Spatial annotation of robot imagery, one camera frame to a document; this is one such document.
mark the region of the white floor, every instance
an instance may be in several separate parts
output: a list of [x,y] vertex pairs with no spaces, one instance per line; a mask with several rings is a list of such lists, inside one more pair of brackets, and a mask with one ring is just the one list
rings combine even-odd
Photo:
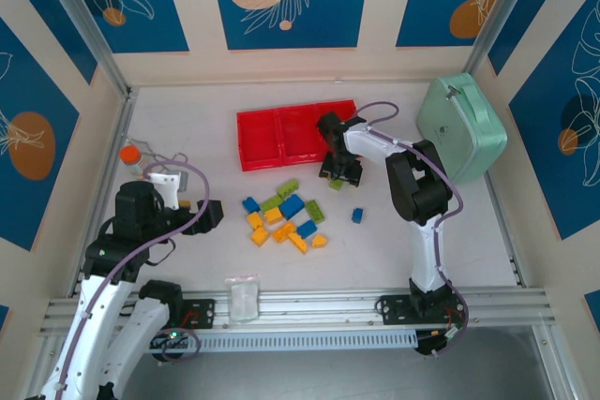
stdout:
[[[223,202],[225,218],[206,235],[178,236],[177,250],[160,266],[145,266],[138,279],[177,282],[184,290],[223,290],[227,276],[258,274],[262,289],[360,289],[407,287],[413,255],[409,226],[394,210],[385,169],[369,161],[358,188],[345,185],[337,192],[318,178],[319,164],[242,172],[237,153],[238,111],[291,104],[353,98],[358,106],[391,100],[400,116],[381,124],[381,130],[404,140],[418,141],[414,119],[427,86],[397,82],[311,82],[229,84],[142,88],[129,136],[149,141],[157,153],[188,155],[189,162],[209,179],[211,198]],[[386,114],[384,107],[364,117]],[[272,239],[262,247],[249,240],[242,199],[258,202],[276,194],[290,178],[300,181],[298,194],[316,199],[326,220],[319,232],[329,238],[326,248],[302,255],[290,242]],[[107,217],[113,215],[118,187],[131,180],[121,165],[112,189]],[[483,180],[459,187],[465,210],[448,220],[444,246],[446,267],[457,286],[514,286],[515,278]],[[202,182],[189,176],[182,199],[203,196]],[[365,209],[363,223],[351,221],[353,208]],[[306,212],[293,219],[308,220]],[[167,245],[151,250],[160,259]]]

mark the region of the red plastic box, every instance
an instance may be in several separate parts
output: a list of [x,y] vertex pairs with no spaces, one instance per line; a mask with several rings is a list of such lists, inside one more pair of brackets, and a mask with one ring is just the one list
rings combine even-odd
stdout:
[[242,170],[322,162],[327,144],[317,130],[317,121],[330,111],[347,120],[356,106],[353,100],[341,100],[238,112],[237,142]]

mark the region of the small orange object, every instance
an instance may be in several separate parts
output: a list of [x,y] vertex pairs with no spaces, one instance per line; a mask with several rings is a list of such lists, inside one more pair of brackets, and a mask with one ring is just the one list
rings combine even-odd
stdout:
[[290,238],[290,241],[292,241],[294,243],[294,245],[296,247],[298,247],[298,250],[300,250],[302,253],[304,253],[306,255],[307,250],[308,250],[308,244],[304,239],[302,239],[302,236],[300,236],[295,231],[292,231],[288,235],[288,237]]
[[271,208],[270,210],[264,212],[264,219],[266,220],[267,224],[274,225],[283,219],[283,216],[281,215],[279,208],[276,206],[275,208]]
[[142,152],[135,145],[126,145],[119,153],[125,164],[137,164],[142,159]]
[[312,245],[315,248],[325,247],[327,244],[327,238],[325,238],[322,234],[316,234],[314,238],[312,238]]
[[263,220],[257,212],[247,215],[247,222],[250,224],[253,230],[259,229],[264,225]]
[[278,243],[282,243],[293,231],[296,231],[296,226],[292,222],[287,222],[273,232],[273,237]]
[[266,242],[268,237],[269,237],[269,232],[267,230],[265,230],[263,227],[258,227],[257,229],[254,230],[254,232],[250,236],[250,239],[252,240],[252,242],[254,244],[256,244],[258,247],[260,247],[261,245],[263,245]]

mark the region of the mint green bag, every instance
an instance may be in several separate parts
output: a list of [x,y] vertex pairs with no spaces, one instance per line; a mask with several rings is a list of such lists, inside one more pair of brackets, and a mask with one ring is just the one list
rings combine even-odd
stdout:
[[506,130],[469,74],[434,80],[417,126],[455,183],[481,177],[506,147]]

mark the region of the plastic bag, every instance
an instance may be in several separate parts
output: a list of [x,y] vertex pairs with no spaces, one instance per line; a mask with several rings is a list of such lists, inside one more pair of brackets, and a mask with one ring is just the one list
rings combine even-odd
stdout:
[[230,322],[249,322],[259,316],[259,276],[244,275],[225,279]]

